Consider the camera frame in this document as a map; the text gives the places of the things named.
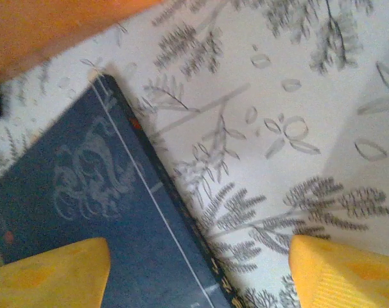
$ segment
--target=dark blue book cover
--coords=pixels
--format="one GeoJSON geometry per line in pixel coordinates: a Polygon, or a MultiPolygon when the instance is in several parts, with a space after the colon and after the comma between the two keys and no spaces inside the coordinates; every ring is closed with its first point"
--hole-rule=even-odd
{"type": "Polygon", "coordinates": [[[243,307],[114,79],[85,94],[0,179],[0,253],[105,237],[102,307],[243,307]]]}

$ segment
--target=orange object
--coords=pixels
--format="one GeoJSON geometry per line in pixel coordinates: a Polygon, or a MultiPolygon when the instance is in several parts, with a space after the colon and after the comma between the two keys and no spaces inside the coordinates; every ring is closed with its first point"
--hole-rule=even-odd
{"type": "Polygon", "coordinates": [[[0,267],[0,308],[98,308],[109,270],[101,237],[9,263],[0,267]]]}
{"type": "Polygon", "coordinates": [[[160,0],[0,0],[0,82],[160,0]]]}
{"type": "Polygon", "coordinates": [[[389,308],[389,257],[294,235],[289,264],[302,308],[389,308]]]}

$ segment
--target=yellow object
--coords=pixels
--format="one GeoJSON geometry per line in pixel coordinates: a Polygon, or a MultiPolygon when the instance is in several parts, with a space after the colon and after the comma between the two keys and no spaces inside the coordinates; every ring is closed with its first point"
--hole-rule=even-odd
{"type": "Polygon", "coordinates": [[[104,238],[0,267],[0,308],[100,307],[110,270],[104,238]]]}
{"type": "Polygon", "coordinates": [[[294,235],[289,264],[302,308],[389,308],[389,257],[294,235]]]}

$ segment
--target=gray plant pattern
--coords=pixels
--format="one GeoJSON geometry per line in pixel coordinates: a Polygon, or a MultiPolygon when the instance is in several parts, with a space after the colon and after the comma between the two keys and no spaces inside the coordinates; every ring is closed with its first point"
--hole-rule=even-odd
{"type": "Polygon", "coordinates": [[[174,76],[169,81],[166,74],[163,74],[154,82],[149,80],[143,89],[148,99],[143,98],[145,104],[140,106],[141,111],[147,110],[149,113],[156,113],[158,110],[199,112],[197,108],[189,108],[183,103],[184,86],[181,82],[177,83],[174,76]]]}
{"type": "Polygon", "coordinates": [[[246,288],[239,290],[247,308],[301,308],[291,275],[282,276],[282,289],[275,294],[262,289],[246,288]]]}
{"type": "MultiPolygon", "coordinates": [[[[315,33],[316,49],[311,53],[309,66],[320,74],[326,74],[331,67],[339,71],[357,67],[356,55],[363,46],[358,38],[354,14],[365,12],[370,15],[374,9],[372,0],[222,0],[197,27],[183,24],[165,34],[159,42],[162,51],[154,64],[163,69],[180,57],[189,55],[181,66],[181,71],[188,78],[203,66],[215,73],[219,67],[218,58],[223,56],[222,43],[218,38],[221,31],[216,28],[216,19],[228,3],[237,11],[243,8],[257,10],[274,37],[288,32],[293,44],[300,44],[315,33]],[[205,30],[205,38],[199,39],[205,30]]],[[[192,13],[199,12],[204,5],[205,1],[199,0],[191,3],[192,13]]],[[[163,15],[170,15],[181,6],[181,1],[175,1],[169,10],[164,10],[163,15]]]]}
{"type": "Polygon", "coordinates": [[[303,139],[305,139],[309,134],[309,128],[302,117],[294,116],[285,119],[284,115],[281,114],[278,117],[278,120],[280,124],[277,124],[273,119],[264,119],[264,125],[266,128],[278,135],[276,140],[264,154],[267,159],[272,158],[276,153],[283,149],[283,147],[286,145],[286,142],[289,143],[293,149],[299,152],[311,155],[320,154],[320,150],[316,146],[303,141],[303,139]],[[290,133],[289,127],[293,124],[302,124],[303,127],[297,133],[290,133]]]}
{"type": "Polygon", "coordinates": [[[201,190],[211,200],[212,191],[209,182],[221,183],[222,176],[229,175],[229,167],[226,163],[228,157],[240,159],[239,155],[229,148],[229,139],[246,140],[243,133],[230,128],[226,123],[224,117],[226,106],[227,102],[221,104],[215,128],[206,133],[201,142],[193,145],[194,159],[191,162],[180,161],[175,164],[177,178],[184,183],[189,198],[198,200],[201,208],[205,203],[201,190]]]}
{"type": "MultiPolygon", "coordinates": [[[[209,236],[214,227],[228,230],[250,221],[256,215],[254,208],[266,199],[263,195],[246,198],[247,190],[244,188],[229,196],[234,186],[232,182],[223,186],[197,219],[196,224],[204,236],[209,236]],[[227,210],[226,214],[220,214],[222,208],[227,210]]],[[[260,254],[261,248],[256,247],[254,241],[235,245],[211,242],[210,245],[220,266],[227,271],[247,273],[257,268],[251,260],[260,254]]]]}
{"type": "Polygon", "coordinates": [[[40,65],[40,74],[38,76],[39,79],[39,87],[42,95],[46,95],[46,84],[49,81],[49,68],[51,67],[52,60],[46,60],[40,65]]]}
{"type": "Polygon", "coordinates": [[[5,126],[4,131],[9,147],[7,151],[0,150],[0,176],[28,150],[30,144],[29,132],[21,133],[19,137],[16,137],[12,135],[7,126],[5,126]]]}
{"type": "MultiPolygon", "coordinates": [[[[330,239],[328,228],[339,228],[352,232],[367,231],[368,225],[364,220],[377,216],[389,216],[389,207],[383,205],[385,200],[386,194],[382,190],[373,187],[359,187],[345,191],[343,184],[336,183],[333,177],[316,176],[292,187],[286,193],[283,202],[290,209],[283,214],[252,221],[254,215],[250,212],[243,212],[243,216],[238,214],[237,217],[241,219],[238,219],[236,223],[218,225],[215,220],[208,220],[208,217],[215,218],[218,210],[215,203],[212,203],[203,212],[201,217],[203,225],[200,224],[200,226],[203,230],[206,227],[210,229],[208,224],[212,221],[218,229],[222,230],[219,233],[207,234],[209,240],[216,240],[223,235],[248,229],[249,236],[255,242],[263,244],[274,252],[287,255],[293,234],[330,239]]],[[[251,199],[251,204],[256,204],[255,199],[251,199]]],[[[225,215],[230,216],[230,206],[225,207],[229,209],[229,213],[225,215]]]]}
{"type": "Polygon", "coordinates": [[[290,33],[293,44],[316,33],[316,50],[311,53],[310,68],[325,74],[330,67],[342,70],[356,67],[355,55],[362,50],[353,11],[371,14],[371,0],[339,0],[339,12],[331,8],[331,0],[231,0],[233,7],[260,10],[274,37],[290,33]]]}

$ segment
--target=book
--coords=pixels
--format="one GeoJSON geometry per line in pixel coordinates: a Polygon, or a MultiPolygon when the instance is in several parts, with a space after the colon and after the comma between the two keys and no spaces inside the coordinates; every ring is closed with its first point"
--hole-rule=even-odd
{"type": "Polygon", "coordinates": [[[90,237],[111,254],[102,307],[245,307],[108,75],[0,179],[5,263],[90,237]]]}

